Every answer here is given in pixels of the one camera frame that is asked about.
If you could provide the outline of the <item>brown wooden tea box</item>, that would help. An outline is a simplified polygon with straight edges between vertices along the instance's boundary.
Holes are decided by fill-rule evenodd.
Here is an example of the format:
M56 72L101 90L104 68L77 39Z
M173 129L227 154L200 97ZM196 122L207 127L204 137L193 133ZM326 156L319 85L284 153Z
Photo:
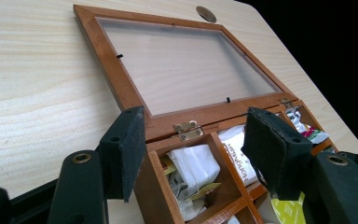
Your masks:
M258 107L295 128L285 111L323 130L307 107L228 29L98 7L74 12L121 110L145 112L143 162L134 192L145 224L280 224L259 179L245 187L218 134L246 125ZM201 197L206 210L184 221L170 180L167 153L208 145L220 166L221 186Z

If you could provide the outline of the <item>red green tea packet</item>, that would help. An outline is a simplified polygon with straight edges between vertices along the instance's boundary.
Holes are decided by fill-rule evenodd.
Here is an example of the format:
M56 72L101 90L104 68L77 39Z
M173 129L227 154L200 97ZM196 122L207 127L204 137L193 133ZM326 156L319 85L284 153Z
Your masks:
M321 144L329 137L329 135L324 131L318 130L309 124L301 122L301 114L296 108L287 109L285 113L295 126L296 130L305 138L310 140L312 144Z

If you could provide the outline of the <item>crumpled white tea bag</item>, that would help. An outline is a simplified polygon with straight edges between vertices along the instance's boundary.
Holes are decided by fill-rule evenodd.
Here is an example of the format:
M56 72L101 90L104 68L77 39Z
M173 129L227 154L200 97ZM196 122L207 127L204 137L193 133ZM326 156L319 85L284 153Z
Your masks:
M178 206L184 221L192 220L206 210L203 199L179 201Z

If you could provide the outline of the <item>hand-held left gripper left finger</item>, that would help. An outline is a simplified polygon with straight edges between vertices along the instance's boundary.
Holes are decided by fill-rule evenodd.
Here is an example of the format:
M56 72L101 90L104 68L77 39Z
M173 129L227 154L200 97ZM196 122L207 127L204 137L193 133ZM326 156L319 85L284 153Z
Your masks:
M100 140L98 152L105 197L127 203L146 152L144 108L122 111Z

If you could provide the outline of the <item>yellow green tea packet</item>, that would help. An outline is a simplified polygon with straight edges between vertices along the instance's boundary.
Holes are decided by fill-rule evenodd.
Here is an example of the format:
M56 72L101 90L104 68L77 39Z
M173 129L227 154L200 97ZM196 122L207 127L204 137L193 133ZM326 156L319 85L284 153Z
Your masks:
M295 201L272 199L271 205L280 224L307 224L303 212L305 194L300 193Z

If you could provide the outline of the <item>white printed tea sachet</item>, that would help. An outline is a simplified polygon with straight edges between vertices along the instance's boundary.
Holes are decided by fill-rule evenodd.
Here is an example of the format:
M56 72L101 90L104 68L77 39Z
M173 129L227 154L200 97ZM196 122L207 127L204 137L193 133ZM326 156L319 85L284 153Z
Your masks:
M250 160L241 151L245 137L245 126L238 125L218 134L231 162L245 187L257 180L256 172Z

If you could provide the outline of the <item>yellow tea bag tag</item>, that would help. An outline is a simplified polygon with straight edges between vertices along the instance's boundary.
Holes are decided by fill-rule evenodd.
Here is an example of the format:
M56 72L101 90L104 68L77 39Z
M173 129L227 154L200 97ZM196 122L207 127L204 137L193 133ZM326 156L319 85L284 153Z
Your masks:
M198 190L196 193L194 193L193 195L189 196L186 198L186 200L190 200L190 201L195 201L197 199L200 199L201 197L213 192L215 189L219 188L221 186L220 183L216 183L213 182L211 184L208 184L206 186L204 186L203 188L201 188L200 190Z

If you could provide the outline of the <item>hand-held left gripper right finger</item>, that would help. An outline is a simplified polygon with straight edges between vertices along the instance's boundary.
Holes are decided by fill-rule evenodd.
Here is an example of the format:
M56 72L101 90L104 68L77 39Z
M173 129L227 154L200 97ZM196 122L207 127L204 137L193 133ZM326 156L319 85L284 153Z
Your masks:
M312 142L274 113L250 107L241 151L272 198L297 200L300 166L310 158Z

